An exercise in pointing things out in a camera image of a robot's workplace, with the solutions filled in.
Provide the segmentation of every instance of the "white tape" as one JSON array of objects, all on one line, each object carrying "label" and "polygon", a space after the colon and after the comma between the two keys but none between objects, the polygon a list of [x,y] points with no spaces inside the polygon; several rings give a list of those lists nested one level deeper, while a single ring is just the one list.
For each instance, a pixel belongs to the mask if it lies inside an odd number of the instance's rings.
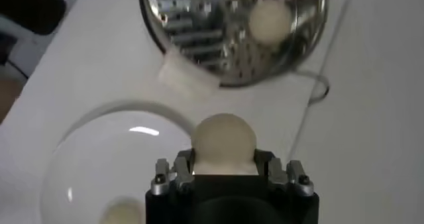
[{"label": "white tape", "polygon": [[193,64],[175,46],[165,54],[158,79],[188,99],[207,99],[220,84],[218,77]]}]

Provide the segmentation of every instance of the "white ball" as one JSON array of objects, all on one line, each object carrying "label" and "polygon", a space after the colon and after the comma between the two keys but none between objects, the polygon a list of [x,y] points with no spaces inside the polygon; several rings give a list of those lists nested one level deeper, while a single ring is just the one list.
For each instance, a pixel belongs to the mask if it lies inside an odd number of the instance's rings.
[{"label": "white ball", "polygon": [[256,135],[240,117],[219,114],[197,126],[191,145],[196,162],[238,164],[253,160]]},{"label": "white ball", "polygon": [[279,44],[291,32],[292,12],[288,6],[276,0],[258,2],[249,16],[249,29],[261,44]]}]

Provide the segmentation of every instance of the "stainless steel tray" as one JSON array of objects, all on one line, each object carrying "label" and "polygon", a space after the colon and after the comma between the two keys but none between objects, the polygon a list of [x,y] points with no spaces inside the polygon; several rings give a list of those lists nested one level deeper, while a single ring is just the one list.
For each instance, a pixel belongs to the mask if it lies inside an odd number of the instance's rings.
[{"label": "stainless steel tray", "polygon": [[242,87],[283,74],[303,62],[318,43],[328,0],[280,0],[290,8],[290,35],[264,46],[250,35],[248,15],[261,0],[140,0],[146,26],[161,51],[181,48],[192,62]]}]

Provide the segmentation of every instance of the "black cable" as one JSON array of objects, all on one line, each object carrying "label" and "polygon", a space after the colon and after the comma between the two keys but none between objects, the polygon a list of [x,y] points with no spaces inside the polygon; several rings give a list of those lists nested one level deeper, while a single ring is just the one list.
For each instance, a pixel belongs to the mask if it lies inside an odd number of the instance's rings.
[{"label": "black cable", "polygon": [[312,106],[312,105],[315,105],[317,103],[320,103],[325,98],[327,98],[328,94],[330,93],[330,81],[326,76],[318,74],[316,72],[310,72],[310,71],[294,70],[292,72],[293,72],[293,74],[296,74],[296,75],[299,75],[299,76],[302,76],[302,77],[312,78],[316,82],[323,84],[324,87],[325,87],[325,91],[321,95],[316,96],[316,97],[312,97],[309,100],[308,106]]},{"label": "black cable", "polygon": [[27,80],[29,79],[28,75],[24,73],[15,63],[13,63],[11,60],[6,60],[6,63],[9,63],[14,69],[16,69],[22,76],[24,76]]}]

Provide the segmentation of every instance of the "floor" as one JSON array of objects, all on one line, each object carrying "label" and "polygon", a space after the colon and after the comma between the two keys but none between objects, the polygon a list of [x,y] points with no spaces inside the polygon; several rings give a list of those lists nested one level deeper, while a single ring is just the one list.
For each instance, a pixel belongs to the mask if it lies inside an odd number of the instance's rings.
[{"label": "floor", "polygon": [[[68,4],[69,11],[76,0],[65,1]],[[0,31],[18,38],[19,41],[12,50],[9,58],[28,76],[34,72],[56,32],[54,31],[48,36],[36,35],[4,17],[0,17]],[[6,68],[0,67],[0,78],[4,76],[23,80],[22,76],[16,73],[16,70],[10,66]]]},{"label": "floor", "polygon": [[293,157],[321,196],[320,223],[422,223],[424,0],[352,0],[324,69],[325,102]]}]

